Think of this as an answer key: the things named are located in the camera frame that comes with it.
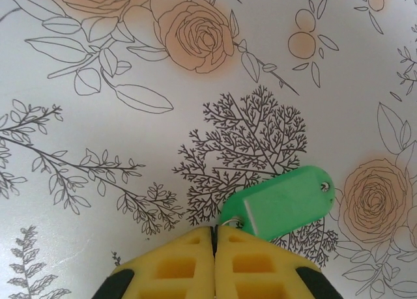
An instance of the green key tag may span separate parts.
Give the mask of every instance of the green key tag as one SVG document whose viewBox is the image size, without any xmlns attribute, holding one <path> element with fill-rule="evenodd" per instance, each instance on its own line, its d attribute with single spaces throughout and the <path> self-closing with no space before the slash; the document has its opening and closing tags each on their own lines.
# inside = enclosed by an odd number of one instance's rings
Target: green key tag
<svg viewBox="0 0 417 299">
<path fill-rule="evenodd" d="M 334 196 L 327 172 L 300 167 L 233 194 L 223 206 L 220 223 L 239 219 L 243 231 L 269 241 L 323 218 Z"/>
</svg>

